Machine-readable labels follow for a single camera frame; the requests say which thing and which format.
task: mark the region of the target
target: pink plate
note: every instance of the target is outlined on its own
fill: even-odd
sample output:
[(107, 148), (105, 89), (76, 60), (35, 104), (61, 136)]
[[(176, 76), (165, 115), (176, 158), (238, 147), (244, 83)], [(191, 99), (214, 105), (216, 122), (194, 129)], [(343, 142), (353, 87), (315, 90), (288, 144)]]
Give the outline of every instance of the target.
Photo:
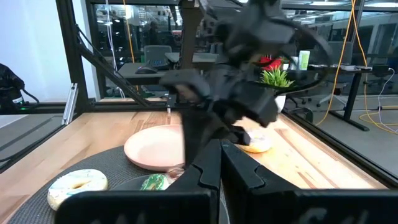
[(124, 153), (139, 167), (165, 172), (184, 163), (182, 126), (163, 125), (139, 131), (126, 141)]

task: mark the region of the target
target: wooden tabletop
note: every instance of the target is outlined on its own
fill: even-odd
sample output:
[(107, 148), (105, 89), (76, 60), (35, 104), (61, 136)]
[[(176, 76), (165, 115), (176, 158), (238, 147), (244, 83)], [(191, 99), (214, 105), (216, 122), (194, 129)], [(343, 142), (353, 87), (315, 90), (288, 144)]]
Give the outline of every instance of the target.
[[(166, 112), (87, 113), (0, 174), (0, 223), (61, 171), (99, 152), (123, 145), (134, 133), (163, 124), (180, 124)], [(260, 128), (244, 119), (247, 130)], [(283, 115), (262, 129), (273, 149), (250, 154), (268, 169), (303, 189), (383, 189), (378, 181)]]

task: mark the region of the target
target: donut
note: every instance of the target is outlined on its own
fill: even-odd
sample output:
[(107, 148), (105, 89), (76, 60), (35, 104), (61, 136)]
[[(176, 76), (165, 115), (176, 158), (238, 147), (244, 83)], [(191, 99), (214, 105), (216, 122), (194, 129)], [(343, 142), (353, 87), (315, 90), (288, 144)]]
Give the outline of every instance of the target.
[(68, 197), (80, 192), (106, 190), (108, 180), (99, 170), (83, 169), (70, 172), (57, 179), (49, 188), (47, 201), (57, 211), (60, 204)]
[(164, 174), (152, 174), (142, 183), (141, 190), (166, 190), (170, 186)]
[(250, 136), (250, 145), (242, 146), (238, 145), (241, 149), (246, 152), (260, 153), (266, 152), (272, 148), (272, 141), (261, 129), (255, 129), (248, 131)]

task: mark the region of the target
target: potted plant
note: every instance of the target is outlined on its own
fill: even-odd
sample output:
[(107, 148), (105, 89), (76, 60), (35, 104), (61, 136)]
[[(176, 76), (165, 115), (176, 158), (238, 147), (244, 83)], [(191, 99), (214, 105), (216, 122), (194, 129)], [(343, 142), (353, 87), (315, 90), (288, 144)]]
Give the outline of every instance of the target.
[[(287, 72), (281, 70), (280, 67), (272, 67), (271, 69), (264, 70), (262, 72), (261, 82), (271, 86), (287, 88), (294, 81), (289, 81), (286, 78), (286, 76)], [(285, 101), (286, 101), (286, 95), (280, 95), (275, 98), (275, 102), (278, 106), (279, 113), (282, 111), (283, 107), (285, 106)]]

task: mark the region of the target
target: white pot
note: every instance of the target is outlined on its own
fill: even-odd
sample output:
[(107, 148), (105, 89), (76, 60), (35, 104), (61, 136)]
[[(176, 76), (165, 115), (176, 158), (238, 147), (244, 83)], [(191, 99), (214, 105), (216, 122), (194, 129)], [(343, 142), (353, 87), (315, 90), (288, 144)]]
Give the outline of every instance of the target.
[(282, 111), (285, 106), (286, 96), (277, 96), (275, 98), (276, 105), (278, 106), (278, 113)]

